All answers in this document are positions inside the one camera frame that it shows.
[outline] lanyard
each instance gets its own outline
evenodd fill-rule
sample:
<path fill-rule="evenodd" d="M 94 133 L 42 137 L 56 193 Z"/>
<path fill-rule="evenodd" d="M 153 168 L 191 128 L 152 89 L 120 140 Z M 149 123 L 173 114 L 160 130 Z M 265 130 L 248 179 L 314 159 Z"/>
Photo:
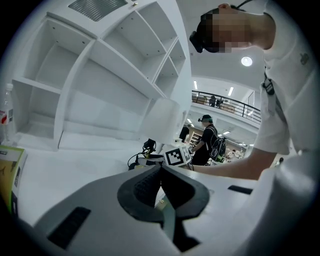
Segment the lanyard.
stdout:
<path fill-rule="evenodd" d="M 265 89 L 268 97 L 268 112 L 274 116 L 275 112 L 279 115 L 280 119 L 287 123 L 286 117 L 281 107 L 281 103 L 275 94 L 274 85 L 272 80 L 267 77 L 266 72 L 264 72 L 264 82 L 261 83 L 262 87 Z"/>

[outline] black backpack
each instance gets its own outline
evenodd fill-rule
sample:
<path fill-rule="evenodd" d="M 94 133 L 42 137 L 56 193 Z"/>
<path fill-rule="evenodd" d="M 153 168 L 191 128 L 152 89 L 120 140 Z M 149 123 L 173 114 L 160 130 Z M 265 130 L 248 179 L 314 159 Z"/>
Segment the black backpack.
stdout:
<path fill-rule="evenodd" d="M 210 140 L 210 145 L 205 143 L 206 150 L 209 152 L 209 156 L 215 160 L 219 155 L 223 139 L 218 137 L 218 131 L 215 127 L 208 126 L 206 129 L 210 129 L 213 131 L 213 135 Z"/>

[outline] white t-shirt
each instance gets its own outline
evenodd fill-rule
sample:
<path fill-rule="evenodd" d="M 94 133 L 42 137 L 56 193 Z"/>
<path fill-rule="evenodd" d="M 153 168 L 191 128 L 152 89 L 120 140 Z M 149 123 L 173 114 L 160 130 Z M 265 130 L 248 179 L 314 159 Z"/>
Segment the white t-shirt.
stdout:
<path fill-rule="evenodd" d="M 261 125 L 254 147 L 287 155 L 291 138 L 296 151 L 319 149 L 319 65 L 291 17 L 273 2 L 266 4 L 265 13 L 276 25 L 273 45 L 264 51 L 265 73 L 272 80 L 285 120 L 274 111 L 276 96 L 261 87 Z"/>

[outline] vr headset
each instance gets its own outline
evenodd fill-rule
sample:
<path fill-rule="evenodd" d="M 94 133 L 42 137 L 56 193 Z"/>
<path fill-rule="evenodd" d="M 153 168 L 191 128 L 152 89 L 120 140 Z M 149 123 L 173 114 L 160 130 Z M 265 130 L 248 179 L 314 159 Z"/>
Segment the vr headset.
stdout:
<path fill-rule="evenodd" d="M 210 115 L 204 114 L 203 116 L 201 116 L 201 117 L 198 119 L 198 122 L 202 122 L 203 119 L 210 119 L 210 118 L 212 118 Z"/>
<path fill-rule="evenodd" d="M 243 3 L 238 5 L 236 9 L 238 10 L 241 6 L 243 6 L 244 4 L 250 1 L 252 0 L 244 1 Z M 202 53 L 204 49 L 206 49 L 210 53 L 218 53 L 222 51 L 222 48 L 219 47 L 219 42 L 212 42 L 212 39 L 208 38 L 205 35 L 206 29 L 204 29 L 204 31 L 199 31 L 199 30 L 202 30 L 202 29 L 199 29 L 199 27 L 206 26 L 205 20 L 207 18 L 207 15 L 212 15 L 212 14 L 213 14 L 213 10 L 210 10 L 207 13 L 201 15 L 200 23 L 196 29 L 197 31 L 193 31 L 189 37 L 190 42 L 192 43 L 193 47 L 198 53 Z"/>

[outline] white box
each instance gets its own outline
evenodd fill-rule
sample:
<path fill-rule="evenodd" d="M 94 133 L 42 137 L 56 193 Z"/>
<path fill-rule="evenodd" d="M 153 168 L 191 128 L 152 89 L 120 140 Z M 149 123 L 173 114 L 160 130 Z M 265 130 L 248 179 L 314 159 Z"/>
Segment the white box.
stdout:
<path fill-rule="evenodd" d="M 165 163 L 168 166 L 183 166 L 191 161 L 187 146 L 178 146 L 163 152 Z"/>

